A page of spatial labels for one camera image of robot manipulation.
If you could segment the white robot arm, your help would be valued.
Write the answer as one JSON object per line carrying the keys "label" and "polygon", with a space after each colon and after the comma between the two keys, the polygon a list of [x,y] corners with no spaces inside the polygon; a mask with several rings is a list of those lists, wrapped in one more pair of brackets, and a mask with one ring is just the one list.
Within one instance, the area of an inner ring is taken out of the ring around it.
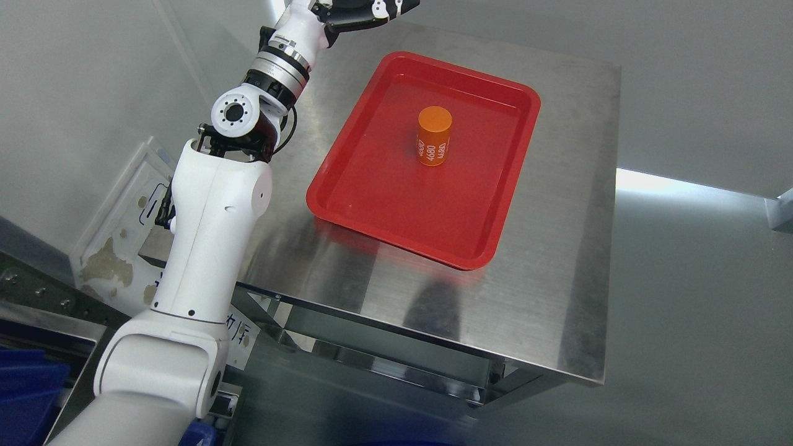
{"label": "white robot arm", "polygon": [[201,139],[185,144],[171,180],[175,240],[155,296],[108,342],[94,400],[52,445],[177,445],[207,415],[229,357],[226,320],[243,255],[273,190],[279,121],[328,46],[325,25],[292,4],[252,63],[254,79],[218,96],[213,129],[263,143],[248,162],[204,153]]}

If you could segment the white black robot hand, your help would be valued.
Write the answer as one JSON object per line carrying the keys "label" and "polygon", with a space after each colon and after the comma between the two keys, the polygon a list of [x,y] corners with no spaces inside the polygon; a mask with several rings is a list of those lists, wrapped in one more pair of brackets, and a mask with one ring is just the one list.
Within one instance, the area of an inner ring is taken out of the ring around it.
{"label": "white black robot hand", "polygon": [[419,5],[420,1],[309,1],[304,8],[323,23],[331,48],[341,33],[383,26]]}

